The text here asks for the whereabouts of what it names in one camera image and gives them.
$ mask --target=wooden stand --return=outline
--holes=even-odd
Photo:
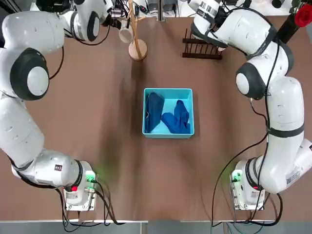
[[[137,22],[144,19],[139,18],[136,19],[133,10],[133,0],[129,0],[129,16],[130,17],[130,24],[133,30],[133,41],[129,45],[129,55],[133,60],[140,61],[143,60],[147,55],[147,45],[143,40],[137,38]]]

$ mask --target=wooden base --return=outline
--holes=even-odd
[[[138,47],[139,47],[139,50],[141,52],[141,55],[142,57],[139,58],[138,54],[137,54],[137,49],[136,49],[136,45],[135,45],[135,42],[131,42],[130,45],[129,45],[129,55],[130,57],[135,60],[135,61],[140,61],[140,60],[143,60],[146,55],[147,55],[147,45],[144,41],[142,41],[141,39],[138,39]]]

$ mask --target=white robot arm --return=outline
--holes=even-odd
[[[64,29],[80,40],[93,41],[99,18],[108,14],[107,1],[76,0],[77,11],[64,15],[31,11],[8,15],[2,23],[0,49],[0,147],[12,172],[40,188],[64,187],[70,210],[88,210],[94,203],[95,173],[89,163],[44,148],[44,136],[24,101],[38,100],[48,91],[49,72],[42,54],[64,44]]]
[[[225,12],[215,0],[191,0],[189,5],[197,13],[191,25],[194,36],[245,54],[247,62],[236,72],[236,84],[249,98],[264,97],[279,47],[268,86],[270,125],[260,181],[263,156],[239,161],[231,173],[235,208],[255,210],[256,204],[258,207],[263,204],[264,190],[279,193],[312,167],[312,143],[304,139],[301,85],[295,78],[286,76],[293,66],[293,55],[287,45],[275,39],[276,29],[271,23],[255,10],[236,8]]]

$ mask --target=white cup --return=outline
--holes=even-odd
[[[121,28],[119,30],[119,38],[124,43],[130,43],[133,40],[133,30],[131,25],[129,24],[129,28],[127,28],[127,21],[121,22]]]

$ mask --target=dark wooden rack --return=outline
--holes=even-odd
[[[183,58],[194,58],[194,59],[222,59],[222,52],[218,51],[218,46],[207,43],[204,40],[196,39],[190,31],[187,37],[187,29],[185,30],[185,36],[182,42],[185,44],[184,52],[182,53]]]

